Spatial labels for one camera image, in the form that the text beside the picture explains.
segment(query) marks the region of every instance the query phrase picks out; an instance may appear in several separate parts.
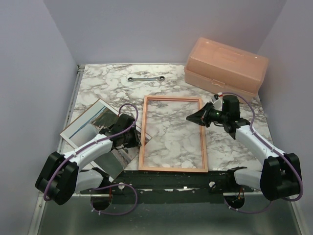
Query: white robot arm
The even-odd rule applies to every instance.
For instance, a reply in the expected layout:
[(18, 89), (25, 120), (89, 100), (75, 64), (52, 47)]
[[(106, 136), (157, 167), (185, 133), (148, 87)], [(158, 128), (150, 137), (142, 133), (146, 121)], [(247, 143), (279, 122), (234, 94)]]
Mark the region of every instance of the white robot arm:
[(37, 189), (44, 192), (45, 200), (62, 205), (75, 192), (98, 188), (102, 182), (106, 182), (101, 170), (84, 171), (83, 168), (119, 146), (141, 146), (135, 121), (133, 117), (122, 114), (116, 124), (102, 129), (94, 139), (79, 148), (63, 155), (57, 152), (50, 154), (35, 184)]
[(299, 194), (302, 196), (303, 185), (299, 158), (276, 148), (252, 127), (251, 123), (240, 117), (239, 100), (235, 95), (215, 95), (212, 102), (201, 110), (188, 116), (188, 121), (209, 127), (212, 122), (224, 127), (230, 136), (246, 146), (262, 164), (262, 171), (252, 171), (246, 167), (229, 170), (232, 173), (230, 184), (249, 186), (262, 191), (270, 201)]

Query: translucent storage box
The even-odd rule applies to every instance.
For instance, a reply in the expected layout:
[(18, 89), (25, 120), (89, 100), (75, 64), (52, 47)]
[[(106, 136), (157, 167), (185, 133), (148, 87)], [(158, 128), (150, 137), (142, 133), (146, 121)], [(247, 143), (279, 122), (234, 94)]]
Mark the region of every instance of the translucent storage box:
[(257, 96), (268, 58), (199, 38), (185, 66), (185, 82), (212, 93), (235, 92), (247, 100)]

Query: orange frame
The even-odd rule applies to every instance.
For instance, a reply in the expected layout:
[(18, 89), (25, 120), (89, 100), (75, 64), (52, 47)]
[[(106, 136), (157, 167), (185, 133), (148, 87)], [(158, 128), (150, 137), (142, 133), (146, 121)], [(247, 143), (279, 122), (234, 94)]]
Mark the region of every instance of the orange frame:
[(145, 134), (146, 134), (146, 122), (147, 122), (147, 109), (149, 100), (158, 101), (185, 101), (185, 102), (197, 102), (198, 109), (202, 107), (202, 100), (200, 97), (175, 97), (164, 95), (145, 95), (143, 101), (143, 113), (142, 113), (142, 127), (141, 127), (141, 144), (139, 152), (139, 170), (155, 170), (155, 171), (178, 171), (178, 172), (208, 172), (208, 163), (206, 155), (205, 144), (205, 129), (200, 127), (200, 139), (201, 139), (201, 155), (202, 155), (202, 168), (172, 168), (172, 167), (148, 167), (143, 166), (144, 152), (145, 152)]

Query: combination wrench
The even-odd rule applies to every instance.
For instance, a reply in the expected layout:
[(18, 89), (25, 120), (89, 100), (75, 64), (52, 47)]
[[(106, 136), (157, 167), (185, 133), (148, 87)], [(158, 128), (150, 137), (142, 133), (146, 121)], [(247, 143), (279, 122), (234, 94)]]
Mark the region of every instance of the combination wrench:
[(133, 78), (133, 77), (129, 77), (128, 81), (129, 82), (140, 82), (140, 81), (164, 81), (165, 77), (164, 76), (160, 76), (160, 77), (143, 77), (143, 78)]

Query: white wall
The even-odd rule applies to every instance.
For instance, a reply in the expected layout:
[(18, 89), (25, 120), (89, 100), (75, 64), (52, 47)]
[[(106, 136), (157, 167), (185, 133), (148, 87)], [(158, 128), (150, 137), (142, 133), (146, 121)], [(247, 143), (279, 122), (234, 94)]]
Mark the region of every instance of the white wall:
[(260, 98), (274, 143), (300, 158), (299, 201), (313, 234), (313, 1), (288, 0), (259, 53), (269, 57)]
[(185, 63), (203, 36), (257, 52), (286, 0), (44, 0), (78, 64)]
[(0, 234), (27, 234), (77, 67), (42, 0), (0, 2)]

